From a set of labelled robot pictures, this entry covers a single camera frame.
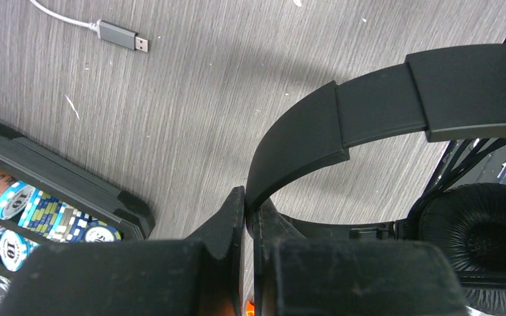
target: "scratch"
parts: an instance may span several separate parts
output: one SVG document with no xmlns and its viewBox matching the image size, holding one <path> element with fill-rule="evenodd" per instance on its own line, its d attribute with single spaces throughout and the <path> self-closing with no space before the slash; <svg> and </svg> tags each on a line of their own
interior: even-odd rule
<svg viewBox="0 0 506 316">
<path fill-rule="evenodd" d="M 69 103 L 71 109 L 74 111 L 74 113 L 76 114 L 76 118 L 80 120 L 80 116 L 78 116 L 78 111 L 74 108 L 74 104 L 72 104 L 72 101 L 69 99 L 69 97 L 67 97 L 67 95 L 65 94 L 65 99 L 67 99 L 67 102 Z"/>
</svg>

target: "poker chip case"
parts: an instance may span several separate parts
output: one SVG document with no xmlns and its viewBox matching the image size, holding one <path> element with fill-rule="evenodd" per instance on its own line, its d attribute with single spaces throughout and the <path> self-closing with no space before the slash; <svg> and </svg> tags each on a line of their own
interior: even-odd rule
<svg viewBox="0 0 506 316">
<path fill-rule="evenodd" d="M 123 240 L 144 240 L 155 226 L 147 204 L 0 123 L 0 170 L 115 227 Z M 39 244 L 52 242 L 18 226 L 22 213 L 0 226 Z"/>
</svg>

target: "usb cable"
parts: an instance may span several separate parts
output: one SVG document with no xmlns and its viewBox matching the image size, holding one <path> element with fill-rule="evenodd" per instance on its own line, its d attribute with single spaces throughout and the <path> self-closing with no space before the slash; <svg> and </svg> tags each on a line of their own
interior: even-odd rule
<svg viewBox="0 0 506 316">
<path fill-rule="evenodd" d="M 98 20 L 96 23 L 87 23 L 73 20 L 49 10 L 37 0 L 30 0 L 30 2 L 39 10 L 42 10 L 54 18 L 58 18 L 63 22 L 82 26 L 83 28 L 87 28 L 91 31 L 96 32 L 98 34 L 98 38 L 101 40 L 108 41 L 110 43 L 114 43 L 132 50 L 143 51 L 145 53 L 148 52 L 148 40 L 139 38 L 137 36 L 138 34 L 135 31 L 128 30 L 119 25 L 115 25 L 114 23 L 110 23 L 104 20 Z"/>
</svg>

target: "black leather ear pad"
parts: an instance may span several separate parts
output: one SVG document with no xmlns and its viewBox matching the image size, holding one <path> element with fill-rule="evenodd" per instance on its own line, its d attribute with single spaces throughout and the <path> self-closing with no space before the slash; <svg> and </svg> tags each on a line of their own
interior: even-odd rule
<svg viewBox="0 0 506 316">
<path fill-rule="evenodd" d="M 431 201 L 420 239 L 439 247 L 455 271 L 506 272 L 506 185 L 459 186 Z M 465 289 L 468 305 L 506 315 L 506 291 Z"/>
</svg>

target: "usb connector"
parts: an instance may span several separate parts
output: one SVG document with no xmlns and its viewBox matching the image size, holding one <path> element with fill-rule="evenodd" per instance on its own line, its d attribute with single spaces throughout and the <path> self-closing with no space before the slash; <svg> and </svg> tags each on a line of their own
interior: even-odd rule
<svg viewBox="0 0 506 316">
<path fill-rule="evenodd" d="M 96 24 L 100 39 L 132 50 L 148 52 L 148 40 L 139 38 L 135 31 L 104 20 L 99 20 Z"/>
</svg>

